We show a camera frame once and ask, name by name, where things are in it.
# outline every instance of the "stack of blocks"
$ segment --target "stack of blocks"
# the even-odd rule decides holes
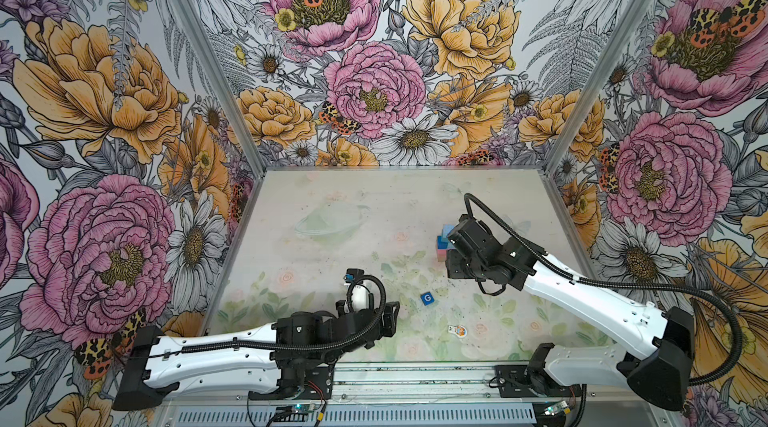
[[[450,249],[455,249],[451,241],[448,240],[448,233],[451,232],[454,227],[455,226],[447,223],[446,225],[442,226],[442,233],[437,236],[437,260],[440,262],[445,262],[447,252]]]

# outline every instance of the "floral tabletop surface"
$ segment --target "floral tabletop surface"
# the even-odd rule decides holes
[[[342,276],[361,268],[399,300],[397,334],[350,361],[527,359],[542,342],[609,343],[561,307],[508,289],[482,295],[450,280],[436,257],[443,224],[472,192],[524,236],[578,268],[536,171],[268,172],[211,333],[260,326],[297,310],[335,311]],[[507,236],[492,227],[501,241]],[[424,305],[430,292],[435,302]],[[449,326],[464,326],[459,338]]]

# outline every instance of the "pink peony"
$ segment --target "pink peony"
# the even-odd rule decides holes
[[[14,164],[0,159],[0,287],[16,271],[24,231],[40,211],[38,193]]]
[[[312,25],[305,29],[300,24],[300,16],[293,12],[293,0],[267,0],[262,4],[264,13],[274,16],[283,10],[283,15],[289,13],[296,17],[296,26],[291,23],[285,35],[289,42],[296,48],[294,52],[286,52],[295,58],[311,58],[321,56],[324,52],[335,52],[349,48],[357,41],[367,40],[376,31],[379,21],[379,5],[381,0],[347,0],[349,1],[349,13],[339,18],[338,12],[334,14],[332,21],[319,25]],[[314,8],[318,12],[325,6]]]
[[[657,22],[654,57],[644,73],[654,98],[713,117],[729,112],[768,83],[768,22],[743,38],[718,36],[705,48],[690,43],[693,32],[688,25],[694,10],[722,12],[738,1],[677,0],[667,11],[668,19]],[[668,32],[674,34],[674,42]]]
[[[362,125],[360,137],[376,139],[383,128],[421,114],[426,100],[422,70],[411,56],[387,44],[352,47],[326,68],[328,102]]]
[[[733,179],[722,159],[714,125],[693,112],[643,114],[619,144],[619,192],[608,209],[655,230],[664,245],[696,240],[728,202]]]
[[[76,347],[118,331],[140,309],[151,322],[170,298],[163,276],[174,228],[165,200],[128,175],[53,201],[29,237],[36,283],[24,292],[22,325]]]

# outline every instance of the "perforated metal panel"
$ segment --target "perforated metal panel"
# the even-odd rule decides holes
[[[251,406],[257,427],[263,427],[275,412],[274,407]],[[314,425],[316,413],[301,421],[301,416],[275,427]],[[439,404],[439,405],[329,405],[323,427],[354,425],[531,425],[535,423],[533,406],[511,404]],[[245,407],[183,407],[178,411],[176,427],[252,427]]]

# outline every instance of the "sticker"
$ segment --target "sticker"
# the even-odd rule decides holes
[[[467,330],[464,326],[448,326],[448,332],[456,334],[459,339],[467,336]]]

